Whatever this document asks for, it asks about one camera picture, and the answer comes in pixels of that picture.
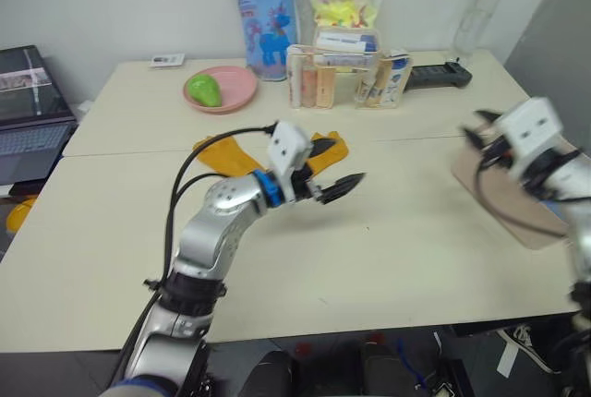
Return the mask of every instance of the plastic bottle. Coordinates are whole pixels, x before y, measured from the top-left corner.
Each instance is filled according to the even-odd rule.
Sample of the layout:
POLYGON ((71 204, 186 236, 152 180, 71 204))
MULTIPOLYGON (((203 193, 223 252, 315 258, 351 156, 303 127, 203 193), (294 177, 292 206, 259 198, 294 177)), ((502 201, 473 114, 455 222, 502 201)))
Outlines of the plastic bottle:
POLYGON ((458 31, 453 38, 453 46, 448 60, 466 65, 478 46, 484 29, 487 27, 500 0, 474 0, 467 8, 458 31))

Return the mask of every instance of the laptop screen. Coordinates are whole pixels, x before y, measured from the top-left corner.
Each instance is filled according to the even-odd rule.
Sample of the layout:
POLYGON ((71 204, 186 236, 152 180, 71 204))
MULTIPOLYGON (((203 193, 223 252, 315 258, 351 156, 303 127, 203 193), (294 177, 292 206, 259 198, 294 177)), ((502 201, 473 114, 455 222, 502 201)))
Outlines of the laptop screen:
POLYGON ((70 115, 35 46, 0 51, 0 124, 70 115))

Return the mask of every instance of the black remote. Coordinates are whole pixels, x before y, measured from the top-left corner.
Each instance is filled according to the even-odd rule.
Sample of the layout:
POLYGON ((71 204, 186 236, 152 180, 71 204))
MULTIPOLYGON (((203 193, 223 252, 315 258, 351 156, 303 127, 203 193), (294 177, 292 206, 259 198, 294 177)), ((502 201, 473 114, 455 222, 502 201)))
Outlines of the black remote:
POLYGON ((413 66, 404 90, 440 86, 463 88, 471 79, 472 74, 455 62, 445 62, 443 65, 413 66))

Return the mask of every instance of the pink plate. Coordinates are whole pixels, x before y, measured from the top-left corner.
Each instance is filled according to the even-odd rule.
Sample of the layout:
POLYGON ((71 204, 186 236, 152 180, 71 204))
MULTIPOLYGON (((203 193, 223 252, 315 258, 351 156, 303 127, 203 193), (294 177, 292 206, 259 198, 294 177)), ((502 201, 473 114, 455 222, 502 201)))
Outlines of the pink plate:
POLYGON ((191 76, 183 86, 183 95, 188 104, 204 113, 226 114, 240 109, 250 102, 256 90, 257 78, 248 69, 239 66, 215 66, 203 69, 191 76), (188 94, 188 82, 199 74, 209 74, 217 80, 220 85, 220 92, 222 93, 222 106, 218 106, 217 108, 203 106, 188 94))

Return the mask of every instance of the laptop keyboard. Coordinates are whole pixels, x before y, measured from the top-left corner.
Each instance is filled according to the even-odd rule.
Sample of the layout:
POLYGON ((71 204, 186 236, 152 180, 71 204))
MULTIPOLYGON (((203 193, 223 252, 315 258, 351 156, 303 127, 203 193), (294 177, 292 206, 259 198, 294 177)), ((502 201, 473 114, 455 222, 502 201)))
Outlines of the laptop keyboard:
POLYGON ((69 125, 40 126, 0 133, 0 156, 55 148, 69 125))

